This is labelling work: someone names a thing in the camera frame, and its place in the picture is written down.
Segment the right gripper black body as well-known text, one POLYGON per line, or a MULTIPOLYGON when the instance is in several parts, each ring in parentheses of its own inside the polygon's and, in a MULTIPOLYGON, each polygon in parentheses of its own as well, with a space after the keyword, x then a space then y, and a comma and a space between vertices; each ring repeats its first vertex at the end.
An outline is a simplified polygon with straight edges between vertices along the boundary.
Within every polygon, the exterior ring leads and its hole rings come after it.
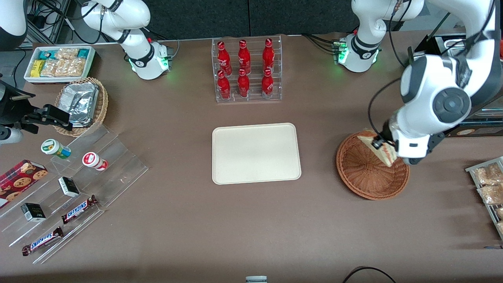
POLYGON ((29 102, 36 95, 25 92, 1 81, 0 123, 4 127, 16 127, 17 124, 34 124, 35 107, 29 102))

